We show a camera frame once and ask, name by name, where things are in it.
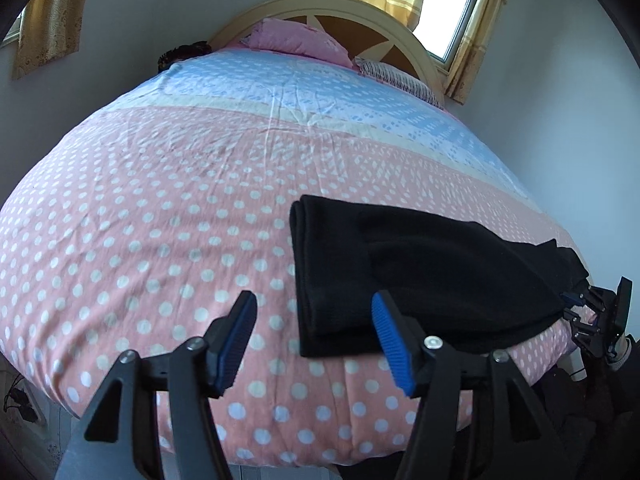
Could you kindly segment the black pants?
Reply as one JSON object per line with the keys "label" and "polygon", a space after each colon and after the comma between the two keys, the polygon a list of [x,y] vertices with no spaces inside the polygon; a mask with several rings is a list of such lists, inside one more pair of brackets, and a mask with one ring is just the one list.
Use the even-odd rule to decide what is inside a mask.
{"label": "black pants", "polygon": [[562,318],[563,294],[588,286],[582,260],[555,240],[509,242],[428,212],[304,195],[290,230],[305,358],[380,352],[372,299],[381,290],[425,333],[480,354],[543,332]]}

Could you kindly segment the dark clothing beside bed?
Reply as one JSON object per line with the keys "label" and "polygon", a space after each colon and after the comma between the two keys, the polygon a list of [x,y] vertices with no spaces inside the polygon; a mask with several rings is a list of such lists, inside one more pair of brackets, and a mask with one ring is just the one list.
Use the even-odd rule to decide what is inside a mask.
{"label": "dark clothing beside bed", "polygon": [[194,44],[182,44],[175,49],[163,53],[157,60],[157,73],[164,72],[177,62],[198,58],[212,53],[213,49],[207,41],[197,41]]}

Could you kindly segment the polka dot bed cover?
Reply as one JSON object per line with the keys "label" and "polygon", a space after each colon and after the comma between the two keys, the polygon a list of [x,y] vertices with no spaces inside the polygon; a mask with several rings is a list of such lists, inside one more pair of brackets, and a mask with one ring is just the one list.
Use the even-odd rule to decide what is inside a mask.
{"label": "polka dot bed cover", "polygon": [[258,318],[213,403],[236,464],[352,464],[407,445],[416,402],[377,356],[299,354],[288,211],[304,194],[568,233],[450,114],[342,66],[226,49],[97,110],[1,211],[1,351],[80,414],[123,351],[203,333],[244,289]]}

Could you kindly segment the plaid pillow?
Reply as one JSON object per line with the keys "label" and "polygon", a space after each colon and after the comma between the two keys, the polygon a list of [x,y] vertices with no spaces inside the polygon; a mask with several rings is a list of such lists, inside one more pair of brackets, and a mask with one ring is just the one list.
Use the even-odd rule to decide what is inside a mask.
{"label": "plaid pillow", "polygon": [[399,68],[387,63],[360,58],[360,56],[354,58],[354,65],[363,76],[409,93],[415,98],[436,106],[441,110],[444,108],[442,99],[436,96],[434,90],[418,78],[405,73]]}

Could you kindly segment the yellow headboard right curtain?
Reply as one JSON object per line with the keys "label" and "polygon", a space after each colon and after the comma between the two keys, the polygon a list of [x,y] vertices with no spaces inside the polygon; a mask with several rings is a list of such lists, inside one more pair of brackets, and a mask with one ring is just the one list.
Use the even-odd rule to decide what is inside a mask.
{"label": "yellow headboard right curtain", "polygon": [[477,0],[449,66],[445,96],[463,105],[471,93],[489,40],[506,0]]}

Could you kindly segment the headboard window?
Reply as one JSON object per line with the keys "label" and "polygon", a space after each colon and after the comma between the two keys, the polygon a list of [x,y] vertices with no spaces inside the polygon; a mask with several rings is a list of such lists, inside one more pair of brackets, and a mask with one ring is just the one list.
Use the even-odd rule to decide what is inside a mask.
{"label": "headboard window", "polygon": [[477,0],[423,0],[413,29],[425,50],[448,70],[460,46]]}

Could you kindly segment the cream wooden headboard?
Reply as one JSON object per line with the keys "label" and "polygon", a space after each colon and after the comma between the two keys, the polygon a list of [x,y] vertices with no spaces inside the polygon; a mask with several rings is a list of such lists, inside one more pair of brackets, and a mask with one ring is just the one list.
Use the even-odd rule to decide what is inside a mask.
{"label": "cream wooden headboard", "polygon": [[232,18],[208,44],[219,50],[248,34],[263,18],[304,23],[323,30],[354,58],[395,66],[427,84],[445,101],[439,70],[431,55],[405,25],[390,14],[359,0],[269,0]]}

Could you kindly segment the pink pillow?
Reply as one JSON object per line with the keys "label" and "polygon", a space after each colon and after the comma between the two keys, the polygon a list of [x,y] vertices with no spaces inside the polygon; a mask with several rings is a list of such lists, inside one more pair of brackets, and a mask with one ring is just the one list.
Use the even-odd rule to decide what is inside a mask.
{"label": "pink pillow", "polygon": [[299,22],[264,18],[241,39],[241,44],[254,50],[306,56],[346,68],[354,67],[348,51],[332,36]]}

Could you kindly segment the yellow side curtain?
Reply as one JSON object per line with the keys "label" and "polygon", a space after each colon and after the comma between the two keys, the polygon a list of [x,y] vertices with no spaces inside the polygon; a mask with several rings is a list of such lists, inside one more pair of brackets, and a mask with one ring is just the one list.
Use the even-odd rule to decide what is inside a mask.
{"label": "yellow side curtain", "polygon": [[23,12],[12,79],[79,50],[86,0],[29,0]]}

